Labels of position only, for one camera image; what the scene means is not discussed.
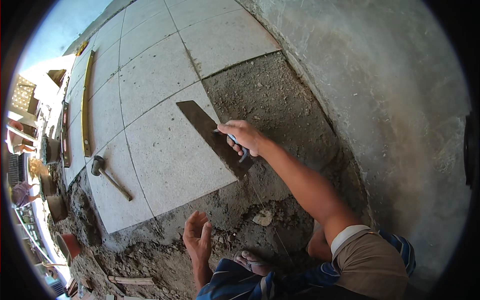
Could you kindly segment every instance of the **flip-flop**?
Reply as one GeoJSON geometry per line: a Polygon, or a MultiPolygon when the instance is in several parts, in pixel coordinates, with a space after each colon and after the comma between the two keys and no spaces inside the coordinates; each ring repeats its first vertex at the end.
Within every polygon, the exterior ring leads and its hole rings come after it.
{"type": "Polygon", "coordinates": [[[322,229],[322,225],[320,225],[320,223],[318,223],[317,220],[314,220],[314,222],[313,222],[313,232],[312,232],[312,236],[310,237],[310,241],[308,241],[307,247],[305,248],[306,252],[308,252],[308,247],[310,247],[310,243],[312,241],[313,235],[315,234],[315,232],[317,232],[320,229],[322,229]]]}
{"type": "Polygon", "coordinates": [[[247,261],[247,265],[245,266],[245,269],[249,270],[250,272],[253,273],[253,271],[252,271],[252,266],[253,266],[253,265],[257,265],[257,266],[270,265],[269,263],[267,263],[267,262],[265,262],[265,261],[263,261],[263,260],[261,260],[261,259],[260,259],[259,261],[257,261],[257,262],[251,262],[251,261],[249,261],[248,259],[246,259],[245,257],[243,257],[242,253],[243,253],[244,251],[247,252],[249,255],[253,255],[253,256],[256,256],[257,258],[259,258],[257,255],[251,253],[251,252],[248,251],[248,250],[239,250],[239,251],[235,254],[235,256],[233,257],[233,261],[236,262],[236,263],[241,263],[241,264],[243,265],[242,262],[240,262],[239,260],[237,260],[237,257],[242,257],[243,259],[245,259],[245,260],[247,261]]]}

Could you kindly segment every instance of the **man's right arm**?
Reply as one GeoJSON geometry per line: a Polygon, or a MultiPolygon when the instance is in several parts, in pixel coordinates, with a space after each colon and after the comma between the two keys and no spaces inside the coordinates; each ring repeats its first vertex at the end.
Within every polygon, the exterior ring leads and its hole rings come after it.
{"type": "MultiPolygon", "coordinates": [[[[326,178],[300,163],[246,121],[232,120],[219,124],[218,129],[233,134],[252,156],[260,155],[272,166],[303,209],[324,227],[329,246],[346,227],[361,224],[326,178]]],[[[238,145],[233,145],[232,141],[229,144],[242,154],[238,145]]]]}

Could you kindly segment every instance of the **hand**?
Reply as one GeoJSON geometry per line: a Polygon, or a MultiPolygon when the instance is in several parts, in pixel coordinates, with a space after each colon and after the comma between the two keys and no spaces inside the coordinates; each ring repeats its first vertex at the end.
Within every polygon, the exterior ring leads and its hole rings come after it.
{"type": "MultiPolygon", "coordinates": [[[[259,156],[259,149],[262,141],[266,138],[265,136],[259,132],[255,127],[249,124],[247,121],[244,120],[230,120],[225,124],[218,124],[218,130],[222,133],[230,133],[235,136],[235,139],[240,143],[240,145],[244,146],[245,148],[250,150],[251,156],[259,156]]],[[[233,150],[237,151],[239,155],[243,155],[243,151],[241,147],[233,142],[227,136],[227,143],[233,148],[233,150]]]]}
{"type": "Polygon", "coordinates": [[[195,211],[185,222],[183,242],[192,259],[193,268],[208,266],[212,254],[212,223],[208,222],[206,213],[195,211]]]}

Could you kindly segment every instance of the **person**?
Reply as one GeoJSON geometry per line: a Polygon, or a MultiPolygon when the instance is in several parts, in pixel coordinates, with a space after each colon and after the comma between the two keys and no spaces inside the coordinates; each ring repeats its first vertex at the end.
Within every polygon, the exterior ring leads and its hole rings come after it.
{"type": "MultiPolygon", "coordinates": [[[[15,120],[10,120],[8,123],[10,126],[23,131],[24,126],[15,120]]],[[[21,155],[22,153],[35,153],[36,149],[34,147],[28,146],[24,144],[24,138],[19,136],[18,134],[7,130],[7,139],[5,140],[8,146],[8,151],[12,154],[21,155]]]]}
{"type": "Polygon", "coordinates": [[[27,181],[16,184],[12,188],[12,205],[15,208],[20,208],[40,198],[40,194],[36,196],[30,196],[29,194],[30,189],[35,185],[38,184],[28,184],[27,181]]]}
{"type": "MultiPolygon", "coordinates": [[[[399,299],[415,269],[413,247],[404,239],[374,232],[342,202],[333,186],[243,120],[219,124],[252,156],[262,156],[315,220],[308,254],[325,261],[306,272],[278,276],[248,250],[209,267],[212,224],[195,211],[185,222],[183,241],[192,260],[198,300],[209,299],[399,299]]],[[[241,147],[227,143],[242,155],[241,147]]]]}

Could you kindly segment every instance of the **man's left hand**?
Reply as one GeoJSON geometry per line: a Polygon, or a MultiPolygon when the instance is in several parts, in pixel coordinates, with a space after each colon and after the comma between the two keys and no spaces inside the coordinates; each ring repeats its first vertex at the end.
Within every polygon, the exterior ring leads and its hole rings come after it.
{"type": "Polygon", "coordinates": [[[185,222],[183,242],[192,259],[193,268],[208,266],[212,254],[212,223],[208,222],[206,213],[195,211],[185,222]]]}

